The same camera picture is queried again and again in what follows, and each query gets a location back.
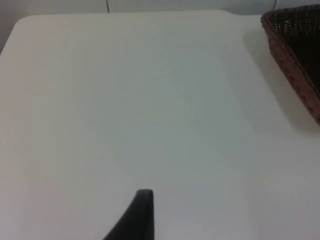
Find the table surface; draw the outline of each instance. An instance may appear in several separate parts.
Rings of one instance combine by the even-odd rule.
[[[0,112],[8,240],[100,240],[143,188],[156,240],[320,237],[320,127],[259,16],[24,18]]]

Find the black plastic object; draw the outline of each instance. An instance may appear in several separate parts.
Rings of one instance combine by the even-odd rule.
[[[154,193],[138,190],[123,216],[103,240],[154,240]]]

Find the brown wicker basket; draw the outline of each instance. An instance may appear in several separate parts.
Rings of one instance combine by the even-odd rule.
[[[320,4],[269,11],[261,23],[272,56],[320,125]]]

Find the white wall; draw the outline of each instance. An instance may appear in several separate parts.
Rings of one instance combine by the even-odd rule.
[[[277,0],[275,8],[292,8],[301,5],[320,4],[320,0]]]
[[[235,14],[262,14],[275,0],[108,0],[111,13],[223,9]]]
[[[16,21],[25,16],[106,12],[106,0],[0,0],[0,52]]]

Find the woven texture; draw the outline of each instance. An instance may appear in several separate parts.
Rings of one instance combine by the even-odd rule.
[[[261,23],[272,56],[320,125],[320,4],[269,11]]]

